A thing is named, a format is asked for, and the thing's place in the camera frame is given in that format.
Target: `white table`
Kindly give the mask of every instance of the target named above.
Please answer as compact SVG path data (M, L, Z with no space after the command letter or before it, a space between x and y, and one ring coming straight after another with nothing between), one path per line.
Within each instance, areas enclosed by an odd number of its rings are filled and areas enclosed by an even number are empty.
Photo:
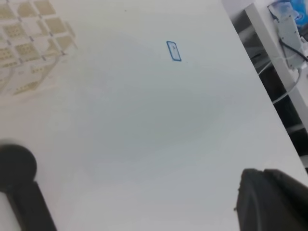
M59 231L238 230L244 168L308 184L219 1L54 6L78 55L58 88L1 107L0 138L36 156ZM3 194L0 230L19 230Z

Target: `blue package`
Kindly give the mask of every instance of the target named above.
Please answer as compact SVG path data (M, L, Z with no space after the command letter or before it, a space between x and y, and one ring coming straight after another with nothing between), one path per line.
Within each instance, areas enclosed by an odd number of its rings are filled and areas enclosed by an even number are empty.
M308 0L282 0L269 6L275 19L291 15L298 27L308 23Z

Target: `white shelf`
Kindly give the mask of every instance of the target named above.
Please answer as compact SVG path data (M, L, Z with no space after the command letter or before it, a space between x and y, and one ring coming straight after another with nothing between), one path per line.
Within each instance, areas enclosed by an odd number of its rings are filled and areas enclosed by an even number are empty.
M273 0L260 0L249 5L245 11L256 30L264 49L269 55L270 60L275 67L279 78L284 87L290 89L298 78L297 71L292 71L284 59L282 48L279 44L277 27L272 19L272 16L267 8ZM303 71L303 75L307 75L307 68ZM308 131L308 80L302 77L294 91L290 94L290 99L302 120L306 130Z

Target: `black plastic part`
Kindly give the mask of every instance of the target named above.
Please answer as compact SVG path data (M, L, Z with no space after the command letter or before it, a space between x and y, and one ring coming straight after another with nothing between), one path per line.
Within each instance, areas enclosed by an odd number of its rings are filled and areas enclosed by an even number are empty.
M7 193L7 197L22 231L57 230L36 182Z
M33 154L15 144L0 146L0 191L32 182L37 172Z
M308 231L307 195L305 186L278 170L245 169L236 207L240 230Z
M0 146L0 191L6 193L22 231L56 231L44 197L34 182L37 163L19 145Z

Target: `blue rectangle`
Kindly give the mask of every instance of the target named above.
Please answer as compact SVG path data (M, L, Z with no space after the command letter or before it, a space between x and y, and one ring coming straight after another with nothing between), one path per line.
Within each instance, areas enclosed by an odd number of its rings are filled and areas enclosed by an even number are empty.
M172 42L172 41L167 41L167 46L168 46L172 60L181 62L182 59L181 59L181 56L180 56L180 53L179 53L179 50L178 50L176 43Z

